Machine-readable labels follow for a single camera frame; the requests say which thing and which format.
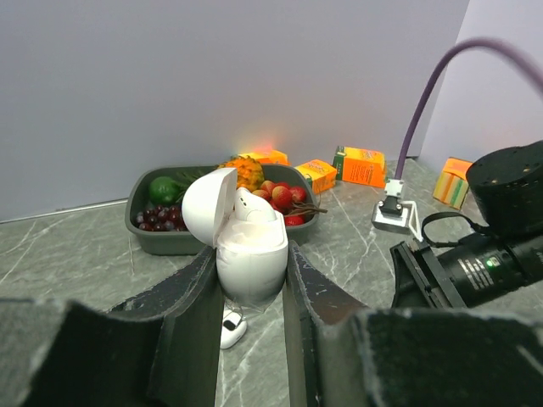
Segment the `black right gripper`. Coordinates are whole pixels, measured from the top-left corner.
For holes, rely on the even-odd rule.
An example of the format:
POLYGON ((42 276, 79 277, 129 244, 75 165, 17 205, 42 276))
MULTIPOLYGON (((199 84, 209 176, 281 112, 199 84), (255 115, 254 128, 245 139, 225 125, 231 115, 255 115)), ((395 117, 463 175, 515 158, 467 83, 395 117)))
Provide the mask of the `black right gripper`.
POLYGON ((390 249, 394 308, 473 308, 542 280, 542 237, 500 242, 477 233, 435 254, 427 243, 390 249))

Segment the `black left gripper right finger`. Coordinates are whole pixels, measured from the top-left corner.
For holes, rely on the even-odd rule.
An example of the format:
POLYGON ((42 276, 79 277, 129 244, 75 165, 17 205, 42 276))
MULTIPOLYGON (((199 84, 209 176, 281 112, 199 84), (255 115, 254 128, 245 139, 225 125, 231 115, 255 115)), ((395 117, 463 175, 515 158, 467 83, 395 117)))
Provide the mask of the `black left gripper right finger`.
POLYGON ((490 310, 371 309, 297 243, 283 289, 293 406, 539 406, 542 321, 490 310))

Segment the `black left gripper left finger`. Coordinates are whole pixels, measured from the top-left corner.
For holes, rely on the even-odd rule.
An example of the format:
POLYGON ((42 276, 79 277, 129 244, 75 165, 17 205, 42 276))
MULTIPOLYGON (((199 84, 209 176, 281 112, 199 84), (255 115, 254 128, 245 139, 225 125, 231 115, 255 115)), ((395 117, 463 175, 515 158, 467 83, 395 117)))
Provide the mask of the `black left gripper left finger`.
POLYGON ((222 311, 212 248, 107 312, 3 298, 1 403, 211 406, 222 311))

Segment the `white square charging case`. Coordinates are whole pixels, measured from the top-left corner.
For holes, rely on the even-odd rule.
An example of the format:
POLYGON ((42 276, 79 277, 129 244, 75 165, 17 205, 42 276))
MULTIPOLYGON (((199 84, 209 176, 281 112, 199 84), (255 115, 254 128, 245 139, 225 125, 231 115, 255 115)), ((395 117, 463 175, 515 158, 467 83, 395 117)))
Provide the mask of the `white square charging case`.
POLYGON ((247 321, 238 312, 225 308, 221 324, 221 349, 234 346, 247 331, 247 321))

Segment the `white oval charging case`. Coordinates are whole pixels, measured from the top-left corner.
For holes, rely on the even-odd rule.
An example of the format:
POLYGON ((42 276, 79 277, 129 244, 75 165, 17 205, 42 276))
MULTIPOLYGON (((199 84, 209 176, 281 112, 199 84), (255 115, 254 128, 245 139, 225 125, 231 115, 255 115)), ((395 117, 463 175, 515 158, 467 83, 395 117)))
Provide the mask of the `white oval charging case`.
POLYGON ((288 263, 283 214, 267 223, 237 220, 234 200, 238 174, 220 168, 193 182, 182 200, 188 231, 216 251, 221 287, 235 304, 265 308, 280 293, 288 263))

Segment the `white clip earbud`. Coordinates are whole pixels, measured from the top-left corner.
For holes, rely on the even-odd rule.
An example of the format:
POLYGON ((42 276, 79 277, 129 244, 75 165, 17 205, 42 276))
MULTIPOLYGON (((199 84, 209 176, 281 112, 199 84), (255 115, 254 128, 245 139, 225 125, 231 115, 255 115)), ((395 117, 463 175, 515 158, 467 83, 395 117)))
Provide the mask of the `white clip earbud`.
POLYGON ((267 223, 277 219, 272 206, 245 187, 240 187, 235 193, 234 214, 237 220, 253 223, 267 223))

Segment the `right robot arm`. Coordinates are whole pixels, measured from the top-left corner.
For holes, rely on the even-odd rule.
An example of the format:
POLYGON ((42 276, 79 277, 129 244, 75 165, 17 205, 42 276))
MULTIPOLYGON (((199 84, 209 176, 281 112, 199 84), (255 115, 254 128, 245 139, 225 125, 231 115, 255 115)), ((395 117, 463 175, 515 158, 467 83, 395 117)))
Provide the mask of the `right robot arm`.
POLYGON ((467 183, 484 224, 455 242, 390 249, 394 308, 473 308, 542 279, 542 143, 503 148, 473 163, 467 183))

